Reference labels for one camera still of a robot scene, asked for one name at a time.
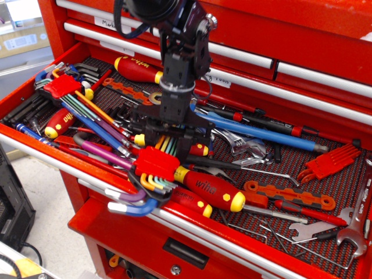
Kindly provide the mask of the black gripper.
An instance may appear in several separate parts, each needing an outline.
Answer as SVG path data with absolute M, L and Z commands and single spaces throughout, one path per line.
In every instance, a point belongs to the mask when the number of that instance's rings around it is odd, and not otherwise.
M 162 135 L 178 138 L 176 157 L 184 163 L 197 140 L 208 140 L 214 124 L 190 108 L 193 90 L 163 90 L 160 105 L 139 105 L 132 109 L 128 126 L 134 134 L 145 135 L 146 146 L 156 146 Z

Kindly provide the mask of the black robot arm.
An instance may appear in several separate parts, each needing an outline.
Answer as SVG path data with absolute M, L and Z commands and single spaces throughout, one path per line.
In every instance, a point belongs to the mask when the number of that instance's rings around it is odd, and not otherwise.
M 114 23 L 126 39 L 159 30 L 161 103 L 134 108 L 131 128 L 144 133 L 148 145 L 162 135 L 175 138 L 176 157 L 184 163 L 192 145 L 209 143 L 214 127 L 190 104 L 196 80 L 210 70 L 209 33 L 216 22 L 198 1 L 115 1 Z

